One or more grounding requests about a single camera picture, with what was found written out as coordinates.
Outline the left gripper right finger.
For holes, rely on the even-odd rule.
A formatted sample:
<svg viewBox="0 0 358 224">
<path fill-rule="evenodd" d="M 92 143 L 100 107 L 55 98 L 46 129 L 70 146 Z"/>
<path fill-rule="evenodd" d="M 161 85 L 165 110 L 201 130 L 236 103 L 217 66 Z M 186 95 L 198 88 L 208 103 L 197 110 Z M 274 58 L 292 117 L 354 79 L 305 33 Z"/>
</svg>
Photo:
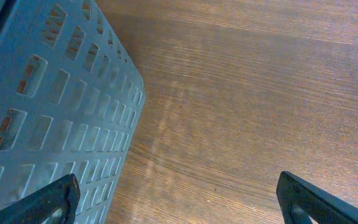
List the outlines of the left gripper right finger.
<svg viewBox="0 0 358 224">
<path fill-rule="evenodd" d="M 276 194 L 284 223 L 358 223 L 358 208 L 283 171 Z"/>
</svg>

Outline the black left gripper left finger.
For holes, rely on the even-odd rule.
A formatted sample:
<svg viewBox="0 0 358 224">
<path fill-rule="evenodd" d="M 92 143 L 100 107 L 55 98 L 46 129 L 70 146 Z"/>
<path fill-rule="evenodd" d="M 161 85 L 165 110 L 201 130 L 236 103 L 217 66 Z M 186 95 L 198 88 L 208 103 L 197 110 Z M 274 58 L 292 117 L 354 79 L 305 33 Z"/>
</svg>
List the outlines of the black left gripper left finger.
<svg viewBox="0 0 358 224">
<path fill-rule="evenodd" d="M 75 174 L 67 174 L 0 210 L 0 224 L 73 224 L 80 195 Z"/>
</svg>

